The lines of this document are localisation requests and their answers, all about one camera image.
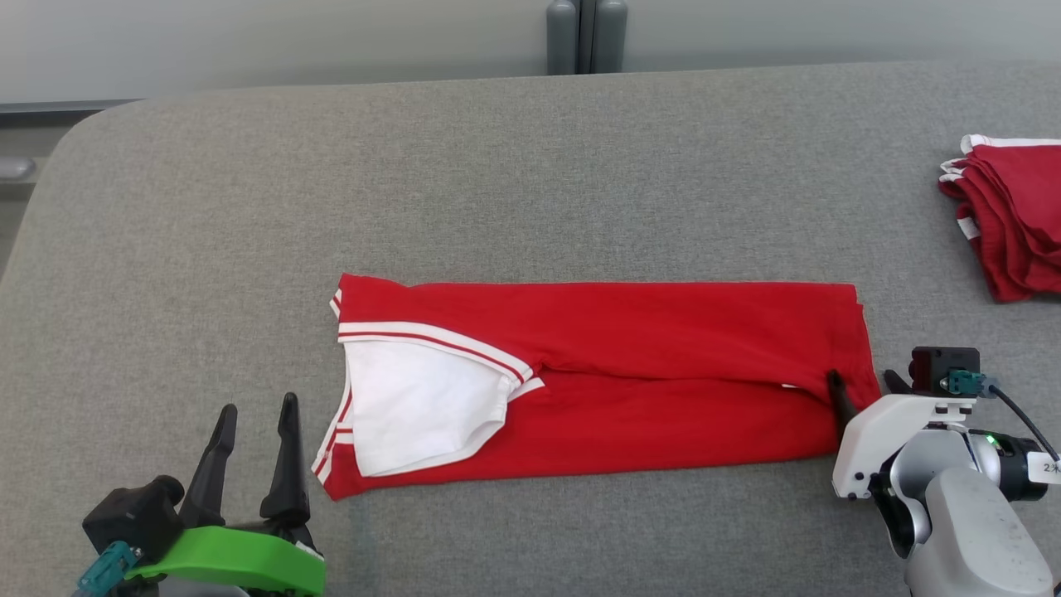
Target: teal connector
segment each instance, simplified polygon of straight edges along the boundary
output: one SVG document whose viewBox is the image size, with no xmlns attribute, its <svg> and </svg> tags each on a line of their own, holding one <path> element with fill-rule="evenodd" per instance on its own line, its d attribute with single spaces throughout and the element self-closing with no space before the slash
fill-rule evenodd
<svg viewBox="0 0 1061 597">
<path fill-rule="evenodd" d="M 139 561 L 139 549 L 129 547 L 124 541 L 111 543 L 81 576 L 81 580 L 77 581 L 77 594 L 100 597 L 106 595 L 118 586 Z"/>
<path fill-rule="evenodd" d="M 979 397 L 984 393 L 984 374 L 973 373 L 963 369 L 952 371 L 946 376 L 946 391 L 952 394 L 973 394 Z"/>
</svg>

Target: white wall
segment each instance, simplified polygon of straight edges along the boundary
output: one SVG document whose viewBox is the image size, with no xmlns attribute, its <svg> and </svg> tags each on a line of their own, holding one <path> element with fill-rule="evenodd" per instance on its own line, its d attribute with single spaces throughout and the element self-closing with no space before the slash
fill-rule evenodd
<svg viewBox="0 0 1061 597">
<path fill-rule="evenodd" d="M 627 0 L 623 69 L 1061 59 L 1061 0 Z"/>
<path fill-rule="evenodd" d="M 0 0 L 0 104 L 545 73 L 549 0 Z"/>
<path fill-rule="evenodd" d="M 0 104 L 544 74 L 550 0 L 0 0 Z M 1061 0 L 627 0 L 625 70 L 1061 59 Z"/>
</svg>

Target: black cable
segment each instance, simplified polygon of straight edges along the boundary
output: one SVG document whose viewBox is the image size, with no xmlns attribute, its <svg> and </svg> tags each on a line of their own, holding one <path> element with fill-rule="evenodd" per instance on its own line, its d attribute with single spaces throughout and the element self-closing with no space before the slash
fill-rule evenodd
<svg viewBox="0 0 1061 597">
<path fill-rule="evenodd" d="M 1028 426 L 1028 429 L 1031 432 L 1031 435 L 1034 436 L 1037 440 L 1039 440 L 1039 443 L 1043 445 L 1043 450 L 1046 451 L 1046 454 L 1050 455 L 1050 458 L 1054 459 L 1054 462 L 1061 461 L 1061 457 L 1058 456 L 1058 453 L 1054 450 L 1054 446 L 1051 446 L 1050 443 L 1046 441 L 1046 438 L 1043 437 L 1043 433 L 1039 431 L 1039 427 L 1036 427 L 1036 424 L 1032 423 L 1030 419 L 1028 419 L 1028 416 L 1024 415 L 1024 411 L 1021 410 L 1021 407 L 1016 406 L 1016 404 L 1013 402 L 1013 399 L 1007 397 L 1006 392 L 999 390 L 997 386 L 988 386 L 988 391 L 998 397 L 1002 400 L 1002 402 L 1006 403 L 1006 406 L 1012 409 L 1013 412 L 1016 414 L 1019 418 L 1021 418 L 1021 421 L 1023 421 L 1024 424 Z"/>
</svg>

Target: folded red shirt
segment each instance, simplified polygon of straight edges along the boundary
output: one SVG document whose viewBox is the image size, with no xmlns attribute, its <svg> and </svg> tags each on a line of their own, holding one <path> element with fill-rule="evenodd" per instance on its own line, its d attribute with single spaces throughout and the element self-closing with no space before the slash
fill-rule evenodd
<svg viewBox="0 0 1061 597">
<path fill-rule="evenodd" d="M 998 302 L 1061 292 L 1061 139 L 967 135 L 942 164 L 942 191 Z"/>
<path fill-rule="evenodd" d="M 830 370 L 856 407 L 880 398 L 850 284 L 344 274 L 332 309 L 346 385 L 313 471 L 333 499 L 819 456 Z"/>
</svg>

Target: label sticker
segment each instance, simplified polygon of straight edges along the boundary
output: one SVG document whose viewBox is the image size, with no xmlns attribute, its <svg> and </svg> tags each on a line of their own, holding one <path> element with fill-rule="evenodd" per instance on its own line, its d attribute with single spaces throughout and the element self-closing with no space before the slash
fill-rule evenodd
<svg viewBox="0 0 1061 597">
<path fill-rule="evenodd" d="M 1033 484 L 1061 485 L 1061 464 L 1045 452 L 1028 453 L 1028 480 Z"/>
<path fill-rule="evenodd" d="M 958 220 L 958 227 L 961 228 L 961 233 L 966 234 L 966 240 L 973 240 L 980 235 L 980 227 L 976 225 L 976 222 L 972 217 Z"/>
<path fill-rule="evenodd" d="M 295 547 L 301 549 L 302 551 L 306 551 L 307 554 L 309 554 L 310 556 L 313 556 L 314 558 L 316 558 L 317 560 L 320 560 L 321 562 L 325 561 L 325 557 L 324 556 L 321 556 L 320 554 L 317 554 L 316 549 L 313 549 L 312 547 L 310 547 L 309 545 L 306 545 L 301 541 L 296 541 L 295 542 Z"/>
</svg>

